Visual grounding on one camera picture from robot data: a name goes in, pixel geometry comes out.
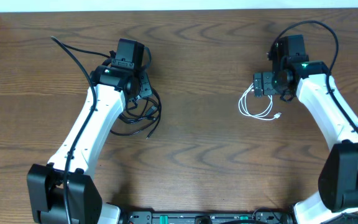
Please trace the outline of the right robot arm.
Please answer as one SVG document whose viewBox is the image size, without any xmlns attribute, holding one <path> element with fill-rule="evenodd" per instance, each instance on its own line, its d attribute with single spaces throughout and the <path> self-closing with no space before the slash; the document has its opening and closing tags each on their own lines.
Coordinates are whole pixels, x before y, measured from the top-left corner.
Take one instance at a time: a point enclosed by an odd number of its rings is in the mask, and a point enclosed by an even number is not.
<svg viewBox="0 0 358 224">
<path fill-rule="evenodd" d="M 276 40 L 268 59 L 272 71 L 254 74 L 255 96 L 297 98 L 311 113 L 329 149 L 318 191 L 294 205 L 293 220 L 328 223 L 358 212 L 358 117 L 336 88 L 326 64 L 309 60 L 302 35 Z"/>
</svg>

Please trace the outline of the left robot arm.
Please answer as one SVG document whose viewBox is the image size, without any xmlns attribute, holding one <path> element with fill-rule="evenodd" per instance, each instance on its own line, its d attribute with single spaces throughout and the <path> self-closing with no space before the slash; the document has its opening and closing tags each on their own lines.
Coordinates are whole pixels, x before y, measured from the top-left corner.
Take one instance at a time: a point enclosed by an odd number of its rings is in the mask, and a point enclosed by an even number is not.
<svg viewBox="0 0 358 224">
<path fill-rule="evenodd" d="M 36 223 L 127 223 L 118 206 L 104 203 L 94 182 L 99 155 L 115 121 L 128 102 L 148 99 L 155 91 L 143 62 L 150 50 L 120 39 L 117 50 L 88 73 L 75 59 L 89 88 L 83 108 L 58 151 L 45 165 L 27 174 L 32 216 Z"/>
</svg>

